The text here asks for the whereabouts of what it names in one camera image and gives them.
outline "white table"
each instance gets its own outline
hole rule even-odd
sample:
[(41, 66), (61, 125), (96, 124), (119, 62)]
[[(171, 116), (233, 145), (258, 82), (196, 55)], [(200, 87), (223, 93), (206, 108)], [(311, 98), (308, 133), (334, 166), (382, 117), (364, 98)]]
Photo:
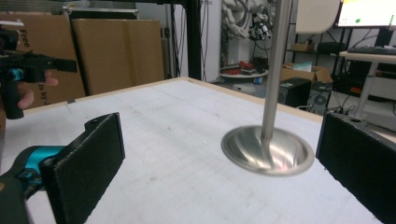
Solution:
[[(358, 106), (354, 117), (361, 119), (361, 112), (364, 108), (364, 104), (367, 101), (369, 94), (376, 96), (386, 97), (389, 99), (396, 100), (396, 94), (391, 92), (384, 92), (385, 90), (394, 90), (396, 86), (396, 79), (386, 79), (375, 76), (375, 71), (379, 63), (396, 63), (396, 56), (393, 55), (380, 55), (380, 54), (359, 54), (359, 53), (348, 53), (347, 51), (340, 52), (340, 56), (350, 60), (358, 60), (371, 62), (369, 74), (364, 82), (363, 90), (361, 91), (361, 98), (359, 99)], [(379, 87), (373, 90), (375, 82), (378, 83)]]
[[(315, 160), (306, 172), (271, 177), (223, 154), (233, 128), (262, 124), (263, 99), (177, 78), (28, 111), (9, 120), (1, 173), (25, 148), (67, 145), (83, 123), (120, 112), (126, 159), (87, 223), (379, 223)], [(314, 150), (321, 117), (279, 105), (276, 127)], [(54, 223), (45, 192), (28, 201), (35, 223)]]

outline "floor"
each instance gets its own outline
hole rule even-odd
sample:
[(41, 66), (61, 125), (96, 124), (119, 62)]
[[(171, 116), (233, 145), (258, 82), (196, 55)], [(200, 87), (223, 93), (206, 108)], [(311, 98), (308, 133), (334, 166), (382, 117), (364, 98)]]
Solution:
[[(252, 78), (223, 78), (221, 82), (214, 83), (224, 88), (241, 91), (260, 98), (265, 97), (266, 78), (260, 84), (253, 84)], [(328, 110), (353, 116), (359, 97), (332, 91)], [(393, 101), (367, 101), (363, 108), (362, 119), (367, 122), (367, 127), (390, 135), (396, 135), (396, 103)]]

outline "black vertical post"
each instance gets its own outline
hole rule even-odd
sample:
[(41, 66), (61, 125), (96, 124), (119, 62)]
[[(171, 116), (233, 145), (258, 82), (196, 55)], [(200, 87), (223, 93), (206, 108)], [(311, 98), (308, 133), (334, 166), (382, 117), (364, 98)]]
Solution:
[(189, 77), (201, 77), (201, 0), (188, 0), (185, 3), (187, 16), (187, 48)]

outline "round metal base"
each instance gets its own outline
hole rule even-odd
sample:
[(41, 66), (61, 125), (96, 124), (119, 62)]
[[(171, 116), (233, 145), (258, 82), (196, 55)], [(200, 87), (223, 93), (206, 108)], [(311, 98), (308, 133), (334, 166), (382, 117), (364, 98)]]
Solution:
[(293, 133), (274, 129), (270, 150), (263, 151), (262, 126), (246, 126), (226, 133), (221, 146), (234, 163), (263, 175), (295, 175), (314, 162), (312, 148)]

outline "computer monitor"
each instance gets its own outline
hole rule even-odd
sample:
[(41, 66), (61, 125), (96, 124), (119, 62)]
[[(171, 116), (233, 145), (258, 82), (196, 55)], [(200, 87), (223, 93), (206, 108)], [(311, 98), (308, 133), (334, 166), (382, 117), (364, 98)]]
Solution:
[(386, 28), (396, 25), (395, 0), (340, 0), (335, 27)]

